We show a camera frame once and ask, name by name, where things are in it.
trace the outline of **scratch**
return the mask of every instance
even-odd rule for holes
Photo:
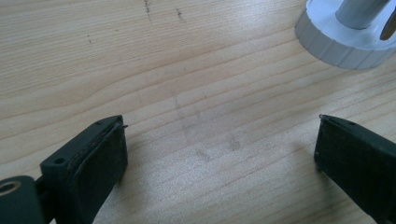
[[[150,5],[150,1],[149,1],[149,0],[145,0],[146,13],[148,14],[148,19],[149,19],[149,21],[151,21],[151,17],[150,17],[150,15],[149,15],[149,13],[150,13],[149,5]]]

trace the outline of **black plastic part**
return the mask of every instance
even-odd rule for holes
[[[345,119],[320,116],[319,170],[378,223],[396,223],[396,144]]]
[[[58,224],[93,222],[128,164],[124,127],[99,120],[40,164]]]
[[[46,223],[32,177],[21,175],[0,181],[0,223]]]
[[[46,189],[43,176],[40,176],[35,181],[35,189],[37,190],[37,196],[40,201],[43,218],[46,223],[50,223],[55,217],[54,207],[56,204],[54,202],[54,198],[51,197],[50,193]]]

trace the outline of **wood grain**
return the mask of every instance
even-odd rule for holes
[[[122,114],[130,165],[95,223],[374,223],[315,170],[319,114],[396,140],[396,57],[299,44],[304,0],[0,1],[0,179]]]

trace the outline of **white spool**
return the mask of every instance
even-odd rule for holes
[[[396,35],[379,37],[395,8],[392,1],[362,30],[346,27],[335,17],[343,0],[308,0],[297,21],[300,43],[323,62],[346,69],[367,69],[383,63],[396,50]]]

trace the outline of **hole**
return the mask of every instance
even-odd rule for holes
[[[56,164],[62,164],[62,163],[64,163],[66,160],[64,159],[64,158],[58,158],[58,159],[56,159],[55,160],[55,163]]]
[[[21,186],[20,181],[9,181],[7,183],[4,183],[0,185],[0,196],[9,194],[10,192],[16,190]]]

